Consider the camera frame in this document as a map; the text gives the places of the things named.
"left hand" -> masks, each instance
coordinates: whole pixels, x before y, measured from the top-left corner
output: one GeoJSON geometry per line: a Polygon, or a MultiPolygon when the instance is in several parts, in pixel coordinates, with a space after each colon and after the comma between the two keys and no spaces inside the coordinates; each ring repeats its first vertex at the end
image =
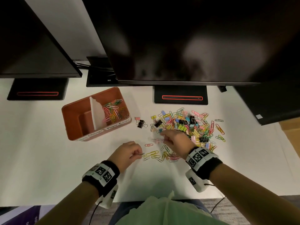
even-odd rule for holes
{"type": "Polygon", "coordinates": [[[118,147],[107,160],[113,162],[119,168],[120,173],[123,173],[135,160],[142,158],[139,155],[142,153],[141,146],[130,141],[118,147]]]}

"pile of paper clips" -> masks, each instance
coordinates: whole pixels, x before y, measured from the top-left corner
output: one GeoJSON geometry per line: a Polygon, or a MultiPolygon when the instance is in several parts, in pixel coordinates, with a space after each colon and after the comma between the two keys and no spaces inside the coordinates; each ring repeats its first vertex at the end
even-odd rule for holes
{"type": "Polygon", "coordinates": [[[122,111],[126,109],[126,107],[119,108],[117,105],[120,104],[123,100],[115,100],[114,102],[109,102],[104,105],[103,110],[108,115],[107,118],[104,119],[105,122],[111,121],[112,123],[115,123],[116,120],[121,120],[122,118],[122,111]]]}
{"type": "MultiPolygon", "coordinates": [[[[149,146],[153,146],[153,144],[145,144],[146,147],[149,147],[149,146]]],[[[160,156],[158,155],[159,151],[152,151],[152,152],[149,152],[145,155],[142,155],[143,158],[143,161],[146,161],[150,158],[152,159],[156,159],[157,161],[159,162],[163,162],[165,159],[169,162],[177,162],[180,157],[175,153],[175,152],[170,152],[170,149],[167,147],[167,145],[163,145],[160,149],[162,152],[163,152],[163,155],[160,156]]]]}
{"type": "Polygon", "coordinates": [[[215,122],[223,122],[223,120],[215,119],[208,123],[206,120],[208,115],[208,113],[199,114],[196,111],[189,113],[184,108],[180,108],[176,112],[169,111],[169,113],[161,111],[158,118],[156,115],[151,117],[153,120],[151,132],[160,133],[163,130],[175,129],[184,132],[197,146],[204,146],[213,151],[217,147],[217,143],[211,140],[215,128],[221,134],[218,134],[215,138],[223,142],[226,141],[222,136],[225,135],[225,132],[219,124],[215,125],[215,122]]]}

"label on bin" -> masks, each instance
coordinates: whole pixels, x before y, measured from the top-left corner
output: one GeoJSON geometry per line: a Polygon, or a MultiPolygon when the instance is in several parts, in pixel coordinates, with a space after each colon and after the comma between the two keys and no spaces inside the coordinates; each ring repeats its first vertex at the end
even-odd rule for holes
{"type": "Polygon", "coordinates": [[[83,136],[83,137],[81,137],[81,138],[75,140],[75,141],[83,141],[83,140],[86,140],[86,139],[90,138],[91,136],[94,136],[94,135],[96,135],[96,134],[98,134],[98,133],[103,132],[104,130],[109,130],[109,129],[115,128],[115,127],[117,127],[118,125],[122,125],[122,124],[127,123],[127,122],[130,122],[130,121],[131,121],[131,117],[129,117],[129,118],[126,119],[126,120],[120,121],[120,122],[118,122],[118,123],[114,123],[114,124],[112,124],[112,125],[110,125],[110,126],[104,128],[104,129],[101,129],[101,130],[97,130],[97,131],[95,131],[95,132],[92,132],[92,133],[90,133],[90,134],[88,134],[88,135],[85,135],[85,136],[83,136]]]}

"forearm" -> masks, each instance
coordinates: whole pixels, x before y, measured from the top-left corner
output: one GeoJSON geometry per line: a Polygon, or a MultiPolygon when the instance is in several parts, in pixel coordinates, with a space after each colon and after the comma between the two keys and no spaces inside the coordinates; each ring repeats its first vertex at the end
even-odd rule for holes
{"type": "Polygon", "coordinates": [[[84,181],[41,218],[36,225],[80,225],[98,198],[98,190],[84,181]]]}
{"type": "Polygon", "coordinates": [[[209,180],[253,225],[300,224],[298,208],[225,164],[209,180]]]}

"right hand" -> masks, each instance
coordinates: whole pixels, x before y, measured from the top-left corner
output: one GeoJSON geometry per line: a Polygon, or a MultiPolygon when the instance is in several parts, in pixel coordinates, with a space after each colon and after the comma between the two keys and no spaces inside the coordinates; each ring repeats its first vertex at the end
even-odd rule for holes
{"type": "Polygon", "coordinates": [[[189,152],[196,147],[187,135],[178,130],[165,130],[160,135],[164,136],[164,144],[184,160],[187,158],[189,152]]]}

